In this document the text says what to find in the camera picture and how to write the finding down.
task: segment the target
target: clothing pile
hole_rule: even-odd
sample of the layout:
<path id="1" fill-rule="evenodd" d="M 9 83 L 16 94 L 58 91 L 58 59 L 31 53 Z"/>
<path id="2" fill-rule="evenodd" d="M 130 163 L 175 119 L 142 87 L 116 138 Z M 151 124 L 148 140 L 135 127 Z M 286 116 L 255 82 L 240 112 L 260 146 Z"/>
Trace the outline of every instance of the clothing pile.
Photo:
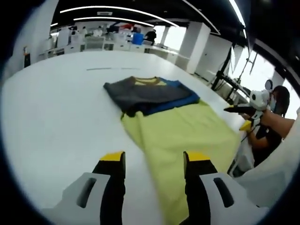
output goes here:
<path id="1" fill-rule="evenodd" d="M 104 85 L 124 112 L 126 132 L 144 152 L 165 223 L 188 217 L 183 152 L 208 156 L 227 173 L 240 137 L 196 93 L 179 81 L 130 77 Z"/>
<path id="2" fill-rule="evenodd" d="M 105 83 L 104 88 L 128 116 L 141 111 L 144 116 L 165 110 L 198 103 L 200 98 L 179 81 L 160 77 L 150 79 L 133 76 L 115 83 Z"/>

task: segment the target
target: office desk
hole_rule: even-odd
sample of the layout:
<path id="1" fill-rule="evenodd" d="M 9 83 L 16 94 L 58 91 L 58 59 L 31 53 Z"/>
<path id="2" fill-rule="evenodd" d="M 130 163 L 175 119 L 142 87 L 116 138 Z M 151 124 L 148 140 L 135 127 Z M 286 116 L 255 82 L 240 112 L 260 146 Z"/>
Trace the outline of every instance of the office desk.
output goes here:
<path id="1" fill-rule="evenodd" d="M 153 54 L 79 52 L 31 65 L 2 89 L 2 133 L 12 172 L 38 209 L 53 207 L 62 191 L 92 172 L 108 152 L 126 151 L 123 223 L 162 224 L 143 152 L 125 132 L 121 111 L 103 88 L 129 76 L 180 80 L 239 132 L 241 116 L 202 82 Z"/>

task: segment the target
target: blue container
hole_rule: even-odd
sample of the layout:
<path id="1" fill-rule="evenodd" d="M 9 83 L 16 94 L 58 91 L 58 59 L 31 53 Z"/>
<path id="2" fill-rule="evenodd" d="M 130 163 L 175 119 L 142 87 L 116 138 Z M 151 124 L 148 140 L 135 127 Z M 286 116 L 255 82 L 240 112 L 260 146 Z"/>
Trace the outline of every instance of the blue container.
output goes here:
<path id="1" fill-rule="evenodd" d="M 140 33 L 134 33 L 132 38 L 132 43 L 134 45 L 142 45 L 144 41 L 144 35 Z"/>

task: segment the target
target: long hair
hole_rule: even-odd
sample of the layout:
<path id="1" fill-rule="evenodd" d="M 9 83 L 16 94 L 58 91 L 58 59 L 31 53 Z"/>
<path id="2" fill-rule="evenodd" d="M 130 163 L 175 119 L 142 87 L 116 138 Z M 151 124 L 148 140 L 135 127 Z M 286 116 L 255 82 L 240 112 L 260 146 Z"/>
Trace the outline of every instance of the long hair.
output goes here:
<path id="1" fill-rule="evenodd" d="M 273 92 L 277 93 L 274 113 L 285 117 L 290 105 L 290 92 L 286 87 L 281 85 L 275 87 Z"/>

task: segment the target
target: white table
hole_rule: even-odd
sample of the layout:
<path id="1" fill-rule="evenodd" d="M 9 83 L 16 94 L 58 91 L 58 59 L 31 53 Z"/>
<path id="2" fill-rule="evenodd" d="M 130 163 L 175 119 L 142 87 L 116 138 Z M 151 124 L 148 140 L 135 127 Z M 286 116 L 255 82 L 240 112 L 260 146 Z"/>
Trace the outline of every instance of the white table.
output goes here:
<path id="1" fill-rule="evenodd" d="M 244 122 L 224 112 L 228 104 L 202 82 L 153 54 L 79 52 L 33 64 L 5 82 L 1 121 L 12 171 L 38 209 L 57 204 L 62 191 L 82 173 L 92 172 L 103 155 L 124 150 L 123 223 L 162 224 L 144 155 L 103 88 L 105 82 L 132 75 L 180 80 L 236 132 Z"/>

